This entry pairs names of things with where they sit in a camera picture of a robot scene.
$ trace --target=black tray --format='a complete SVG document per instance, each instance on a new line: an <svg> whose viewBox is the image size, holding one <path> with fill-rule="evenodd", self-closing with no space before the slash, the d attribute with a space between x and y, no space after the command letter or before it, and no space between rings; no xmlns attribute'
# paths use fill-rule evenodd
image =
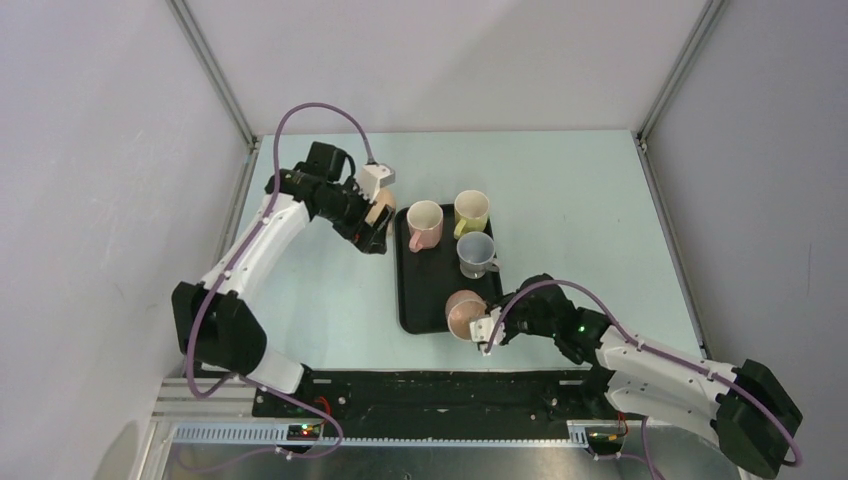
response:
<svg viewBox="0 0 848 480"><path fill-rule="evenodd" d="M409 251L409 227L404 208L395 215L395 266L397 267L400 326L409 333L447 332L445 303L457 290L472 290L487 302L503 297L499 273L489 272L472 280L459 271L453 205L440 205L444 212L442 239L434 248ZM484 230L492 238L492 222Z"/></svg>

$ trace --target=light blue table surface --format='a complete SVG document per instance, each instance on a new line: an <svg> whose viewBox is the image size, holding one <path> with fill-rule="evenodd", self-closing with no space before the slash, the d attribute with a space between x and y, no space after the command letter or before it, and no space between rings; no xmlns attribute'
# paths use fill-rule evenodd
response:
<svg viewBox="0 0 848 480"><path fill-rule="evenodd" d="M700 355L671 256L630 132L371 134L374 156L397 172L398 208L451 203L466 189L491 199L504 292L539 273L578 282L626 327ZM283 168L313 141L365 163L355 134L286 135ZM263 138L241 232L272 175ZM363 255L316 218L274 266L251 309L289 358L322 369L527 370L571 367L551 340L519 336L481 356L449 333L410 335L398 323L395 252ZM594 308L575 291L575 304Z"/></svg>

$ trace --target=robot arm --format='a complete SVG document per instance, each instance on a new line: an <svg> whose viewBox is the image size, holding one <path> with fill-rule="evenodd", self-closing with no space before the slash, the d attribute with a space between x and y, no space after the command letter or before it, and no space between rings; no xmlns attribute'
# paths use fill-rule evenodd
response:
<svg viewBox="0 0 848 480"><path fill-rule="evenodd" d="M519 290L550 281L548 275L528 279ZM482 351L495 329L504 306L516 294L490 307L486 316L471 323L472 340ZM772 372L747 360L742 367L693 357L658 342L634 345L602 313L575 308L558 285L531 291L514 302L495 343L506 345L518 334L551 338L559 351L575 364L592 365L584 382L583 401L596 415L633 413L655 418L695 433L719 447L740 467L763 478L774 478L789 450L777 427L736 389L715 381L721 376L744 389L766 406L794 436L802 415ZM699 365L710 373L693 372L680 363L648 352L641 345Z"/></svg>
<svg viewBox="0 0 848 480"><path fill-rule="evenodd" d="M351 165L351 175L338 183L346 161ZM182 282L171 296L183 353L203 299L223 274L205 313L195 358L283 393L297 389L305 367L268 345L250 304L280 255L316 216L329 220L336 232L359 251L386 252L386 232L394 207L386 204L380 189L394 181L394 172L386 165L371 163L356 178L353 173L353 160L344 150L315 142L305 162L292 170L280 170L279 190L270 211L267 207L275 185L273 177L269 180L262 205L241 238L200 283ZM257 229L260 223L264 228ZM253 240L245 242L254 230ZM239 261L232 266L234 257Z"/></svg>

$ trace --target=pink mug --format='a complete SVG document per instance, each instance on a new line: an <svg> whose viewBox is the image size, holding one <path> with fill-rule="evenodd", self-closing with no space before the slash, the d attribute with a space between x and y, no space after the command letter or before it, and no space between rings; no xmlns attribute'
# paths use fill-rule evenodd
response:
<svg viewBox="0 0 848 480"><path fill-rule="evenodd" d="M409 251L412 253L433 248L442 239L444 213L436 202L421 200L413 203L406 212L406 223L409 225Z"/></svg>

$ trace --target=cable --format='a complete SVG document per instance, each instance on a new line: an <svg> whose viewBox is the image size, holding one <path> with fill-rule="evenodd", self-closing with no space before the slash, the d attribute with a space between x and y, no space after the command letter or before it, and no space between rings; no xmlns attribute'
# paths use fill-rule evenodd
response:
<svg viewBox="0 0 848 480"><path fill-rule="evenodd" d="M291 118L292 115L294 115L295 113L297 113L301 110L307 109L307 108L324 108L324 109L336 112L339 115L348 119L353 124L353 126L356 127L356 130L359 132L359 135L362 137L362 141L365 144L365 151L366 151L366 154L368 155L368 162L367 163L369 163L369 164L370 163L376 163L374 161L374 155L371 152L371 144L368 142L368 137L365 135L365 131L362 129L362 126L359 124L359 122L357 122L356 119L354 119L349 113L345 112L344 110L342 110L338 107L335 107L333 105L329 105L329 104L326 104L326 103L309 102L309 103L300 104L300 105L292 108L288 112L286 112L285 115L283 115L283 118L280 120L280 124L277 126L277 130L274 133L274 151L273 151L274 190L271 192L271 198L268 201L268 205L265 206L265 210L262 212L263 217L268 217L269 214L274 210L274 206L277 203L277 197L279 196L279 192L280 192L281 179L280 179L280 151L279 150L280 150L280 137L282 136L282 133L283 133L283 127L286 125L286 122L288 121L289 118ZM354 168L353 161L351 160L351 174L353 174L353 168ZM227 261L226 265L224 266L223 271L215 279L215 281L212 284L212 287L209 288L208 293L203 298L203 301L200 304L200 308L197 309L197 314L194 317L194 323L191 326L191 333L189 334L188 346L186 348L186 369L185 369L186 370L185 371L186 382L188 384L189 391L191 391L192 395L194 395L195 398L198 398L198 399L201 399L201 400L205 399L205 398L209 398L209 396L211 396L213 393L215 393L216 390L221 388L221 386L227 380L230 380L231 378L236 376L235 373L232 373L232 372L228 373L227 375L222 377L218 382L216 382L214 385L212 385L212 387L210 387L205 392L201 391L197 387L197 381L196 381L195 376L194 376L194 355L195 355L195 350L197 348L197 336L200 333L200 326L203 323L203 319L206 316L206 312L209 310L209 306L212 303L212 300L215 298L216 292L218 291L218 289L221 287L221 285L225 281L225 278L226 278L225 274L227 272L231 272L235 269L236 265L238 264L238 261L241 259L242 255L244 255L244 252L247 250L247 248L250 246L250 244L253 242L253 240L256 238L256 236L259 234L259 232L264 227L265 227L265 224L262 223L262 222L257 222L256 225L254 225L254 227L250 230L250 233L248 233L248 235L245 237L244 241L236 248L235 253L233 253L233 255L230 257L230 259ZM272 394L280 397L281 399L283 399L283 400L285 400L289 403L292 403L294 405L297 405L300 408L303 408L307 411L315 413L319 417L321 417L322 419L330 422L333 425L333 427L335 427L338 436L337 436L336 443L333 444L333 446L330 449L328 449L324 452L318 453L318 454L314 454L314 455L300 454L300 453L294 453L294 452L288 452L287 453L288 455L301 457L301 458L323 457L324 455L328 455L331 452L335 451L341 445L342 441L344 440L344 432L342 431L341 425L339 425L338 422L332 416L330 416L327 413L322 412L322 411L320 411L316 408L313 408L310 405L306 405L305 403L303 403L303 402L301 402L301 401L299 401L299 400L297 400L297 399L295 399L295 398L293 398L289 395L286 395L285 393L283 393L279 390L273 389L273 388L265 386L265 385L261 385L257 382L254 382L253 380L250 380L250 379L245 378L245 377L241 377L241 380L244 381L245 383L249 384L249 385L253 385L256 388L259 388L260 390L271 392ZM212 467L212 470L210 470L210 471L214 471L214 470L217 470L219 468L228 467L228 466L232 465L233 463L235 463L236 461L240 461L244 458L256 455L258 453L265 453L265 452L269 452L269 451L279 452L278 448L279 447L277 447L277 448L265 447L265 448L261 448L261 449L257 449L257 450L248 452L248 453L246 453L246 454L244 454L240 457L237 457L236 459L234 459L232 461L225 462L224 464L219 465L218 467Z"/></svg>
<svg viewBox="0 0 848 480"><path fill-rule="evenodd" d="M356 165L353 163L353 157L350 155L347 156L347 164L350 165L350 176L356 176Z"/></svg>
<svg viewBox="0 0 848 480"><path fill-rule="evenodd" d="M622 433L621 436L626 437L627 434L630 433L630 425L627 424L627 417L621 412L618 412L618 423L619 427L624 424L624 433Z"/></svg>
<svg viewBox="0 0 848 480"><path fill-rule="evenodd" d="M509 311L516 304L516 302L518 302L525 295L532 292L533 290L536 290L537 288L547 287L547 286L551 286L551 285L564 285L566 287L571 287L571 288L585 294L587 297L592 299L592 301L595 302L596 305L598 305L598 307L601 309L601 311L603 311L604 315L607 316L607 318L609 319L612 326L616 330L618 330L619 333L621 333L621 336L624 337L624 340L627 343L632 344L632 345L639 345L639 342L636 340L636 338L633 337L632 335L630 335L629 333L627 333L627 330L624 329L624 327L615 318L615 315L612 314L612 312L610 311L609 308L607 308L607 306L604 304L604 302L602 302L601 299L598 298L597 295L595 295L594 293L589 291L589 289L587 289L586 287L579 285L577 283L570 282L568 280L542 280L540 282L536 282L534 284L528 285L527 287L523 288L520 292L516 293L512 297L512 299L510 299L510 301L506 304L506 307L504 307L504 309L501 311L500 317L498 317L498 321L495 322L495 328L492 329L492 335L489 337L489 342L486 344L486 348L484 350L485 353L489 353L492 350L492 346L495 343L495 337L498 334L498 330L503 325L503 322L506 319L507 313L509 313ZM783 464L790 466L790 467L800 467L804 463L804 456L801 453L801 448L798 446L798 443L795 442L795 439L792 438L792 435L789 433L789 430L787 430L786 427L784 427L783 424L780 423L780 420L778 420L777 417L775 417L774 414L771 413L771 411L769 411L769 409L765 405L763 405L762 402L760 402L759 400L754 398L754 396L751 395L750 393L748 393L744 388L740 387L739 385L736 385L735 383L733 383L732 381L730 381L729 379L725 378L724 376L722 376L718 373L710 372L710 369L708 369L708 368L694 364L694 363L692 363L692 362L690 362L686 359L680 358L676 355L666 353L666 352L664 352L660 349L654 348L654 347L652 347L648 344L642 344L641 348L642 348L642 350L645 350L648 353L652 353L652 354L654 354L654 355L656 355L656 356L658 356L662 359L668 360L672 363L676 363L676 364L684 366L684 367L686 367L686 368L688 368L688 369L690 369L694 372L697 372L697 373L707 377L708 379L710 378L710 376L712 376L713 379L715 379L716 381L718 381L722 385L724 385L727 388L736 392L739 396L741 396L742 398L747 400L749 403L751 403L751 405L756 407L757 410L759 410L760 413L762 413L775 426L775 428L777 428L777 430L780 432L781 436L783 436L783 439L786 440L786 443L789 445L789 448L792 450L792 455L795 457L795 460L784 460Z"/></svg>
<svg viewBox="0 0 848 480"><path fill-rule="evenodd" d="M648 466L647 460L640 457L639 455L634 455L632 453L620 453L619 452L619 453L613 453L611 455L598 455L592 449L591 445L587 446L587 450L589 451L589 454L592 455L596 461L597 460L636 460L637 462L641 463L642 465L645 465L646 467ZM665 480L665 477L659 471L651 472L651 478L653 480Z"/></svg>
<svg viewBox="0 0 848 480"><path fill-rule="evenodd" d="M327 414L327 415L329 415L329 416L332 416L332 415L333 415L333 409L332 409L332 408L330 408L330 402L328 402L326 398L324 398L324 397L318 397L318 398L316 398L316 399L315 399L315 401L316 401L316 402L318 402L318 403L320 403L320 404L322 404L322 405L324 405L324 413L326 413L326 414ZM321 425L325 425L326 423L327 423L327 420L324 420L324 421L321 423Z"/></svg>
<svg viewBox="0 0 848 480"><path fill-rule="evenodd" d="M645 463L648 464L648 470L651 471L651 479L658 480L660 471L654 466L654 460L651 458L651 452L648 450L648 417L642 419L642 450L645 451Z"/></svg>

